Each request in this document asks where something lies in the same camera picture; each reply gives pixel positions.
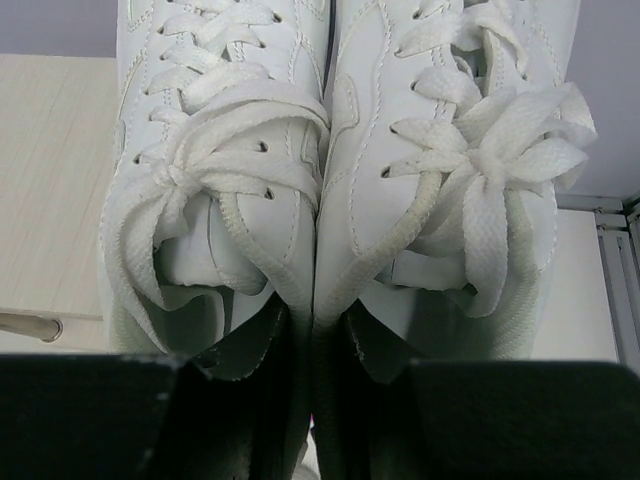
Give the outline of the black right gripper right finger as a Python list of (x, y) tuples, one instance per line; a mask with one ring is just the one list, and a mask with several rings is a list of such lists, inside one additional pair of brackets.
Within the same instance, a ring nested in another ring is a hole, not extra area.
[(330, 350), (325, 479), (635, 479), (639, 379), (606, 362), (422, 357), (361, 304)]

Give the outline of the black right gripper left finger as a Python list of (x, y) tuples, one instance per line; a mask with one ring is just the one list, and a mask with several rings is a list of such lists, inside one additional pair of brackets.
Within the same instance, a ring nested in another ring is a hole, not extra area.
[(193, 358), (5, 354), (1, 475), (289, 479), (307, 435), (294, 365), (277, 295)]

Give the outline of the large white sneaker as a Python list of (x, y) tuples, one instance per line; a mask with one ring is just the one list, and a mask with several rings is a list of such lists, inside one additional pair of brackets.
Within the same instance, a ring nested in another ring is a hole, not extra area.
[(99, 284), (116, 352), (197, 354), (269, 300), (307, 356), (326, 1), (122, 1)]
[(343, 1), (313, 348), (360, 312), (436, 359), (532, 351), (558, 188), (596, 138), (566, 71), (576, 1)]

